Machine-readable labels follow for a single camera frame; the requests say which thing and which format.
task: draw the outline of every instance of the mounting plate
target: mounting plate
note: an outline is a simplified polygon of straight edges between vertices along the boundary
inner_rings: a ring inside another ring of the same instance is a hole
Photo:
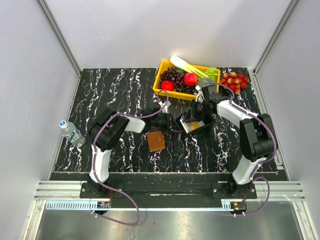
[[[113,184],[110,186],[114,189],[123,191],[124,184],[122,182]],[[94,189],[88,182],[84,182],[81,185],[80,198],[81,199],[100,199],[100,198],[110,198],[110,191],[104,187],[101,187],[100,190]],[[124,196],[118,192],[112,192],[113,199],[122,199]]]
[[[214,199],[243,199],[244,194],[241,193],[239,195],[230,195],[227,192],[227,182],[217,182],[217,183],[212,183],[211,188],[212,188],[212,196]],[[248,188],[245,190],[246,193],[246,198],[247,199],[256,199],[257,198],[257,191],[255,188],[255,185],[251,182],[248,185]]]

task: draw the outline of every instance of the dark grape cluster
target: dark grape cluster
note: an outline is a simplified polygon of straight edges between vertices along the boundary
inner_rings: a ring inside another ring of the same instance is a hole
[[[184,82],[185,73],[180,74],[174,67],[168,67],[163,73],[160,74],[160,82],[158,89],[161,89],[161,84],[164,81],[171,81],[174,89],[178,93],[193,94],[196,90],[194,86],[187,86]]]

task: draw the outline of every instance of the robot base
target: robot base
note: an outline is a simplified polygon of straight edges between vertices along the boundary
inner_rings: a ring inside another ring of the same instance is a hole
[[[212,196],[214,199],[256,199],[257,192],[255,185],[252,182],[238,185],[235,183],[233,177],[228,182],[212,183]]]
[[[81,192],[80,198],[81,199],[100,199],[100,198],[110,198],[110,190],[106,189],[105,187],[101,186],[99,183],[93,181],[89,176],[87,177],[87,182],[81,184]],[[124,184],[122,182],[115,183],[110,186],[114,189],[123,190]],[[121,199],[123,195],[118,192],[112,193],[113,199]]]

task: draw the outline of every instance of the green vegetable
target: green vegetable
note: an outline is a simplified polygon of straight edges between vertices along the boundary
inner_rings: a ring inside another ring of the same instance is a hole
[[[188,73],[193,73],[196,74],[197,77],[200,79],[203,78],[209,78],[206,74],[204,74],[202,71],[199,69],[195,68],[194,66],[190,65],[186,61],[182,60],[178,56],[171,56],[170,57],[170,62],[177,68],[182,69]]]
[[[218,73],[216,72],[216,68],[215,67],[210,67],[207,71],[204,72],[204,74],[206,74],[209,78],[211,78],[213,81],[217,81],[218,79]]]
[[[180,69],[178,67],[175,67],[174,70],[176,70],[179,74],[185,74],[186,73],[186,71],[184,71],[184,70],[182,70],[182,69]]]

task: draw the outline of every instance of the metal floor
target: metal floor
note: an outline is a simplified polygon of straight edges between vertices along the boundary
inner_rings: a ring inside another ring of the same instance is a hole
[[[259,207],[249,202],[249,212]],[[225,212],[141,212],[138,226],[125,226],[87,211],[45,210],[37,240],[301,240],[293,206],[269,202],[252,216],[221,216]],[[109,211],[109,217],[134,222],[135,211]]]

